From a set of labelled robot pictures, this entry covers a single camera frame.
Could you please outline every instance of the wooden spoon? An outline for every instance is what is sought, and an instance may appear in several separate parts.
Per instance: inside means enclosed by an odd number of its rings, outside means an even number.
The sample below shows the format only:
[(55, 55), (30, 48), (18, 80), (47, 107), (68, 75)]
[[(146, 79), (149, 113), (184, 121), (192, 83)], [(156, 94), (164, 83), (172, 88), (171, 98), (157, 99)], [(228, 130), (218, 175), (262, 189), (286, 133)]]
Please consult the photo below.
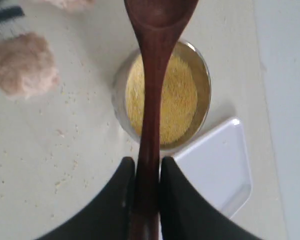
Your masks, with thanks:
[(198, 0), (124, 0), (139, 43), (145, 77), (141, 142), (132, 207), (131, 240), (157, 240), (160, 102), (172, 51)]

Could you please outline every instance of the yellow cornmeal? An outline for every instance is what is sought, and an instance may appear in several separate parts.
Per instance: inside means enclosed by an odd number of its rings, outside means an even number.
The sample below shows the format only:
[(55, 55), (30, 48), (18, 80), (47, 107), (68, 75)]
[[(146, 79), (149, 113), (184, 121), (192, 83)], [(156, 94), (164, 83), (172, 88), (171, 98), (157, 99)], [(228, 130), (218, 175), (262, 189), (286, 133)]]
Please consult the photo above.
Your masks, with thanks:
[[(134, 62), (125, 89), (127, 114), (140, 136), (145, 104), (145, 75), (141, 56)], [(160, 144), (178, 140), (189, 128), (196, 112), (197, 88), (191, 69), (172, 55), (163, 81), (160, 112)]]

